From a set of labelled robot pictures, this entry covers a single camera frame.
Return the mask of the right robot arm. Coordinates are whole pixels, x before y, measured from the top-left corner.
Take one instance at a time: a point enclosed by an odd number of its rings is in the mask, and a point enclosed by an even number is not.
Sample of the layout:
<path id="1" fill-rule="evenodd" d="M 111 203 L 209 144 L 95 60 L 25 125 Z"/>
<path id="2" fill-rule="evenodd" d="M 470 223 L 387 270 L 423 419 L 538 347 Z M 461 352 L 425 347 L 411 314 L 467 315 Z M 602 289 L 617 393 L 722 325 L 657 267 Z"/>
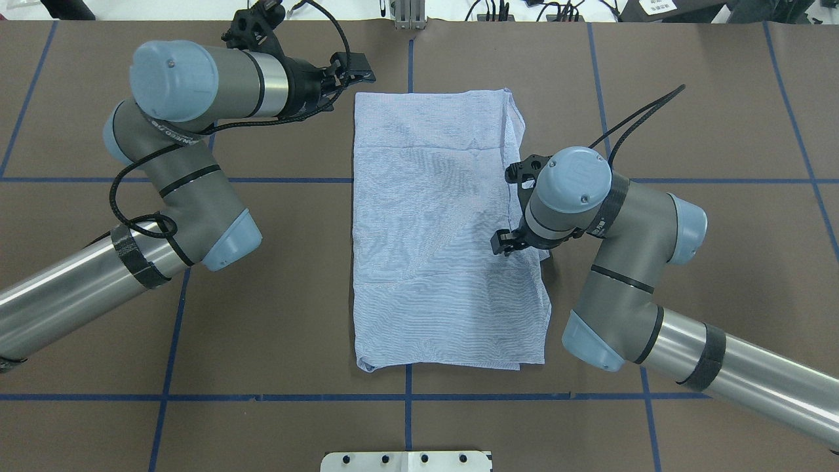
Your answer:
<path id="1" fill-rule="evenodd" d="M 600 240 L 562 335 L 568 352 L 608 372 L 626 362 L 651 368 L 837 452 L 836 378 L 654 301 L 665 267 L 688 263 L 703 244 L 700 206 L 630 180 L 585 146 L 528 156 L 507 165 L 505 179 L 522 217 L 495 232 L 494 254 Z"/>

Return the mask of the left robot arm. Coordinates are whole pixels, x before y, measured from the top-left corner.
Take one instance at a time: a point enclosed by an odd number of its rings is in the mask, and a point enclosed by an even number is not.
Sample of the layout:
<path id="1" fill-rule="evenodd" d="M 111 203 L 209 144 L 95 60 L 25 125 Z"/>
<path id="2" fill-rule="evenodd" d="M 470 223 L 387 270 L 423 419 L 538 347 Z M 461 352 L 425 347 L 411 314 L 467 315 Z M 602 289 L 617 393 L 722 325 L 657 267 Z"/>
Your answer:
<path id="1" fill-rule="evenodd" d="M 376 78 L 359 51 L 316 66 L 189 40 L 139 46 L 129 77 L 129 97 L 103 125 L 123 165 L 107 185 L 113 227 L 2 290 L 2 373 L 194 265 L 219 271 L 254 252 L 263 234 L 210 139 L 308 119 Z"/>

